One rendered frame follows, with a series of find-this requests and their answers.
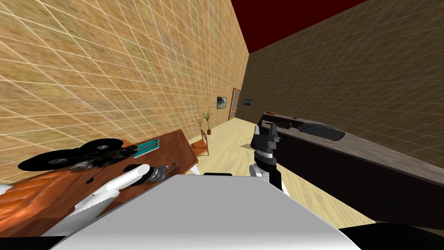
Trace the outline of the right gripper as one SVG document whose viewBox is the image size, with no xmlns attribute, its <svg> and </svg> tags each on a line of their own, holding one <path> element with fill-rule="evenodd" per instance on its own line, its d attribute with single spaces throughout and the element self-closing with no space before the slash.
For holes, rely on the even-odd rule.
<svg viewBox="0 0 444 250">
<path fill-rule="evenodd" d="M 276 124 L 270 124 L 270 135 L 261 135 L 260 127 L 256 125 L 250 146 L 264 153 L 273 153 L 279 141 L 280 137 L 278 137 Z"/>
</svg>

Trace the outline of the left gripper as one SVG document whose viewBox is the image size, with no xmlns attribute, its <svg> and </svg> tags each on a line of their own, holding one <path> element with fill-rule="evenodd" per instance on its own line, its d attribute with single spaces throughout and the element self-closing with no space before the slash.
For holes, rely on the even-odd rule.
<svg viewBox="0 0 444 250">
<path fill-rule="evenodd" d="M 172 172 L 174 169 L 178 168 L 178 164 L 174 164 L 171 167 L 167 165 L 161 165 L 158 168 L 154 168 L 154 172 L 151 175 L 151 177 L 148 178 L 148 182 L 161 182 L 164 181 L 171 176 L 169 176 L 170 172 Z"/>
</svg>

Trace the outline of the teal book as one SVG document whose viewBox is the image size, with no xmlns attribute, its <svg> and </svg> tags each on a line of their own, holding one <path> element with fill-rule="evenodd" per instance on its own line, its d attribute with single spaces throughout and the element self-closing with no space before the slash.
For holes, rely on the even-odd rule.
<svg viewBox="0 0 444 250">
<path fill-rule="evenodd" d="M 137 146 L 137 152 L 134 154 L 133 158 L 138 158 L 144 154 L 149 153 L 150 151 L 156 150 L 159 148 L 159 139 L 154 139 L 143 144 Z"/>
</svg>

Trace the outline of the brown wooden table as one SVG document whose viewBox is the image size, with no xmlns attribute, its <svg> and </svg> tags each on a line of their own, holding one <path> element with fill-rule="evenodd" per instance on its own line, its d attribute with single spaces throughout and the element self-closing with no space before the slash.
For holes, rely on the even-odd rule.
<svg viewBox="0 0 444 250">
<path fill-rule="evenodd" d="M 138 158 L 129 157 L 106 168 L 62 168 L 15 182 L 0 195 L 0 237 L 39 237 L 53 234 L 56 224 L 75 204 L 102 185 L 124 174 L 131 164 L 151 167 L 178 164 L 172 175 L 185 174 L 198 159 L 181 130 L 159 137 L 159 148 Z"/>
</svg>

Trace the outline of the orange framed glass door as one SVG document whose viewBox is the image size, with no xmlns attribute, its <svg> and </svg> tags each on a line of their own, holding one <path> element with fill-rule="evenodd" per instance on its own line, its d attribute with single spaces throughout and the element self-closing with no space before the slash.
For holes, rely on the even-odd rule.
<svg viewBox="0 0 444 250">
<path fill-rule="evenodd" d="M 235 118 L 236 110 L 238 107 L 239 95 L 240 95 L 240 90 L 234 88 L 233 92 L 232 92 L 232 103 L 230 105 L 229 120 L 232 120 Z"/>
</svg>

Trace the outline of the brown wooden chair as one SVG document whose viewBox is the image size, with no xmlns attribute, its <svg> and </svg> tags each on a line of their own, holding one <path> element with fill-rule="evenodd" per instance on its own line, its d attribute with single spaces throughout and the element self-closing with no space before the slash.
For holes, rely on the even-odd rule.
<svg viewBox="0 0 444 250">
<path fill-rule="evenodd" d="M 191 149 L 193 151 L 193 153 L 195 154 L 196 157 L 199 157 L 201 155 L 204 155 L 205 153 L 207 155 L 209 155 L 209 149 L 208 149 L 208 139 L 207 136 L 205 135 L 203 130 L 201 131 L 201 137 L 202 139 L 199 141 L 196 141 L 194 143 L 192 143 Z"/>
</svg>

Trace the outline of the dark grey oval object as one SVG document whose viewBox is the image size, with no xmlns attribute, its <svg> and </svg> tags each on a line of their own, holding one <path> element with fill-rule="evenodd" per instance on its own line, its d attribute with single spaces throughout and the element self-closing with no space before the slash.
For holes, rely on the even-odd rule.
<svg viewBox="0 0 444 250">
<path fill-rule="evenodd" d="M 315 123 L 304 123 L 297 127 L 297 130 L 302 133 L 314 135 L 331 141 L 339 141 L 346 135 L 346 132 L 338 130 L 334 127 Z"/>
</svg>

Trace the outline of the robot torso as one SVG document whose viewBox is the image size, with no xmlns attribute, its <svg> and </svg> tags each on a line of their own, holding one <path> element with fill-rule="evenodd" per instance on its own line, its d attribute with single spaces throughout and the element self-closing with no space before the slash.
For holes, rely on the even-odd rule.
<svg viewBox="0 0 444 250">
<path fill-rule="evenodd" d="M 360 250 L 259 177 L 177 175 L 95 218 L 66 217 L 51 250 Z"/>
</svg>

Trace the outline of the bare twig plant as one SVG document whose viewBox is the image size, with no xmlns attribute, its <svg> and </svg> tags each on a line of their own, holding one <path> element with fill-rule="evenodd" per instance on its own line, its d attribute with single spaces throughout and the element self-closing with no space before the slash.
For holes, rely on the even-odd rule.
<svg viewBox="0 0 444 250">
<path fill-rule="evenodd" d="M 196 127 L 196 128 L 198 127 L 199 130 L 202 130 L 202 124 L 203 124 L 204 119 L 205 118 L 203 115 L 201 115 L 201 116 L 195 115 L 190 127 Z"/>
</svg>

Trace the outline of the dark long cabinet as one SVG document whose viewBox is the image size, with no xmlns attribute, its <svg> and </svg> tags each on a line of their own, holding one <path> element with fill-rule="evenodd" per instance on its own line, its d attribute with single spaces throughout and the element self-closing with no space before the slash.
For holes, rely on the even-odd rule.
<svg viewBox="0 0 444 250">
<path fill-rule="evenodd" d="M 271 123 L 280 141 L 277 163 L 371 220 L 444 230 L 444 169 L 346 133 L 338 141 L 298 131 L 306 124 L 263 113 L 262 135 Z"/>
</svg>

